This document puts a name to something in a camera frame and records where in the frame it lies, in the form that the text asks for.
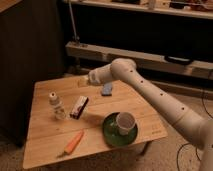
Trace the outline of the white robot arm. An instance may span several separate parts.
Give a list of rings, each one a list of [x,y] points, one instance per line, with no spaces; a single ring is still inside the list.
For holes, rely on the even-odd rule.
[[[185,140],[203,151],[199,171],[213,171],[213,119],[193,109],[143,78],[131,59],[117,58],[91,70],[79,80],[80,86],[100,86],[120,80],[141,95]]]

